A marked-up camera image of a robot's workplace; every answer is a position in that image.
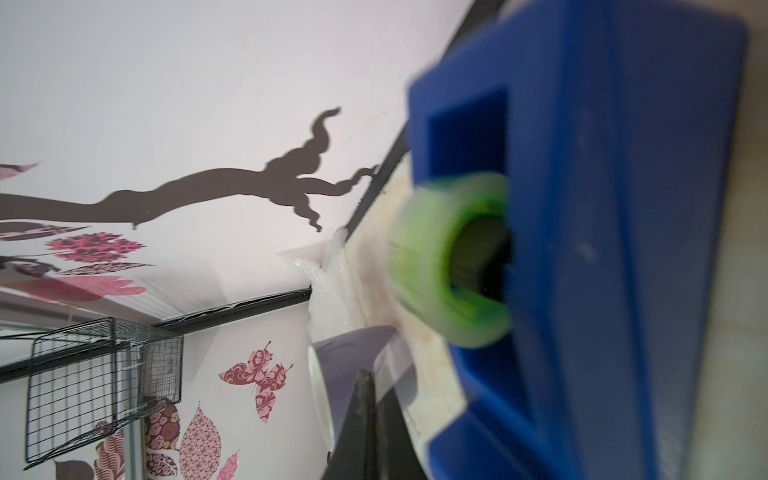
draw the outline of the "wall decal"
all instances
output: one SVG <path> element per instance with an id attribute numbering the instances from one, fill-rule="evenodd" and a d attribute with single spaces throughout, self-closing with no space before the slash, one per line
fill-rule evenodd
<path id="1" fill-rule="evenodd" d="M 179 466 L 185 480 L 209 480 L 221 460 L 221 436 L 200 406 L 181 438 Z"/>
<path id="2" fill-rule="evenodd" d="M 38 164 L 32 164 L 32 165 L 0 164 L 0 180 L 5 180 L 6 178 L 15 177 L 18 174 L 23 174 L 24 172 L 31 170 L 32 168 L 35 168 L 37 166 Z"/>
<path id="3" fill-rule="evenodd" d="M 98 458 L 94 462 L 94 470 L 98 480 L 123 480 L 125 450 L 122 430 L 109 435 L 103 442 L 96 445 L 96 455 Z"/>
<path id="4" fill-rule="evenodd" d="M 266 348 L 272 343 L 266 344 L 262 350 L 251 352 L 248 363 L 237 363 L 226 372 L 219 374 L 219 378 L 232 385 L 253 384 L 253 392 L 256 395 L 256 411 L 262 422 L 267 423 L 270 413 L 275 406 L 275 392 L 286 385 L 288 370 L 293 365 L 285 368 L 278 363 L 269 369 L 272 361 L 272 353 Z"/>
<path id="5" fill-rule="evenodd" d="M 144 444 L 148 449 L 178 450 L 179 431 L 179 412 L 173 404 L 144 418 Z"/>
<path id="6" fill-rule="evenodd" d="M 56 462 L 56 480 L 94 480 L 91 464 L 82 460 Z"/>
<path id="7" fill-rule="evenodd" d="M 235 476 L 235 471 L 237 470 L 237 452 L 235 452 L 234 455 L 229 457 L 227 461 L 224 463 L 224 466 L 221 467 L 221 471 L 219 472 L 219 475 L 216 477 L 216 480 L 232 480 Z"/>
<path id="8" fill-rule="evenodd" d="M 177 208 L 231 195 L 266 198 L 277 205 L 293 207 L 293 212 L 309 220 L 318 232 L 320 215 L 310 208 L 307 195 L 339 197 L 349 193 L 361 178 L 372 177 L 375 168 L 360 168 L 348 180 L 331 184 L 314 174 L 320 167 L 320 154 L 330 146 L 324 122 L 341 112 L 324 111 L 312 125 L 313 137 L 302 147 L 287 151 L 266 164 L 261 171 L 215 168 L 170 181 L 150 191 L 119 190 L 96 204 L 76 204 L 46 198 L 0 194 L 0 220 L 33 219 L 88 223 L 132 223 L 134 228 Z"/>
<path id="9" fill-rule="evenodd" d="M 106 422 L 96 424 L 99 429 Z M 125 449 L 123 431 L 119 430 L 96 445 L 94 466 L 82 460 L 56 462 L 56 480 L 123 480 L 125 478 Z"/>
<path id="10" fill-rule="evenodd" d="M 45 245 L 54 250 L 58 258 L 75 262 L 111 262 L 126 258 L 125 254 L 144 248 L 138 242 L 132 242 L 116 233 L 83 233 L 74 237 L 51 240 Z"/>
<path id="11" fill-rule="evenodd" d="M 128 286 L 131 283 L 133 280 L 123 280 L 119 276 L 64 276 L 3 286 L 48 300 L 94 302 L 107 295 L 138 295 L 147 290 L 142 286 Z"/>
<path id="12" fill-rule="evenodd" d="M 178 473 L 178 467 L 168 455 L 147 453 L 147 473 L 158 477 L 175 477 Z"/>
<path id="13" fill-rule="evenodd" d="M 50 263 L 29 258 L 41 255 L 0 257 L 0 270 L 7 268 L 10 263 L 17 272 L 39 279 L 30 282 L 10 283 L 4 286 L 49 300 L 71 302 L 94 302 L 106 295 L 124 296 L 143 293 L 146 289 L 142 286 L 128 286 L 133 282 L 132 280 L 122 280 L 119 276 L 98 275 L 140 266 L 151 266 L 148 263 L 114 262 L 126 258 L 127 253 L 144 248 L 144 245 L 138 242 L 121 237 L 122 235 L 116 233 L 83 233 L 46 243 L 48 249 L 53 250 L 54 253 L 43 253 L 42 255 L 53 255 L 66 261 L 91 263 L 91 265 L 70 270 L 62 270 Z M 57 273 L 65 275 L 65 277 L 53 278 L 46 276 L 47 273 Z"/>
<path id="14" fill-rule="evenodd" d="M 93 265 L 79 266 L 72 270 L 62 270 L 58 272 L 59 275 L 98 275 L 99 273 L 112 273 L 119 272 L 121 270 L 128 270 L 129 268 L 136 268 L 138 266 L 154 266 L 149 263 L 125 263 L 125 262 L 113 262 L 113 263 L 94 263 Z"/>
<path id="15" fill-rule="evenodd" d="M 43 225 L 42 223 L 4 222 L 0 223 L 0 242 L 50 237 L 51 235 L 74 232 L 84 228 L 88 227 L 58 227 L 56 225 Z"/>

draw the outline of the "butterfly decal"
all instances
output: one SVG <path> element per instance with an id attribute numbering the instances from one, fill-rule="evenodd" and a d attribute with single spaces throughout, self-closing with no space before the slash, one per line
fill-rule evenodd
<path id="1" fill-rule="evenodd" d="M 272 342 L 269 341 L 261 350 L 251 352 L 247 362 L 237 363 L 219 374 L 220 379 L 232 385 L 253 385 L 256 410 L 264 423 L 269 420 L 275 406 L 275 392 L 286 385 L 288 370 L 293 367 L 292 364 L 285 368 L 282 363 L 278 363 L 270 369 L 272 353 L 266 349 L 270 343 Z"/>

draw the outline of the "green ring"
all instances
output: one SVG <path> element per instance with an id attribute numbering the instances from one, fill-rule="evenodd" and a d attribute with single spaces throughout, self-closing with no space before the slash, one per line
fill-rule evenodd
<path id="1" fill-rule="evenodd" d="M 478 348 L 511 328 L 504 303 L 452 288 L 449 257 L 458 234 L 473 218 L 503 217 L 504 175 L 480 172 L 417 187 L 392 225 L 389 276 L 400 303 L 450 343 Z"/>

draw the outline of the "wire basket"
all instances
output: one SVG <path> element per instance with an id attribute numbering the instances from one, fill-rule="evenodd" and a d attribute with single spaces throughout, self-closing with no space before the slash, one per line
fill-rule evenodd
<path id="1" fill-rule="evenodd" d="M 181 335 L 114 318 L 38 337 L 27 391 L 27 468 L 178 403 L 183 347 Z"/>

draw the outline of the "wooden surface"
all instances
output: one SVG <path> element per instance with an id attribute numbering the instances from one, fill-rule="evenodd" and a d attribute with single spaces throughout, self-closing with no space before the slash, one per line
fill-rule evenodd
<path id="1" fill-rule="evenodd" d="M 768 1 L 694 3 L 744 18 L 750 46 L 687 478 L 768 478 Z M 413 352 L 419 394 L 406 420 L 423 463 L 425 445 L 465 400 L 442 339 L 397 305 L 386 284 L 386 232 L 411 191 L 406 158 L 349 239 L 347 255 L 366 322 L 397 326 Z"/>

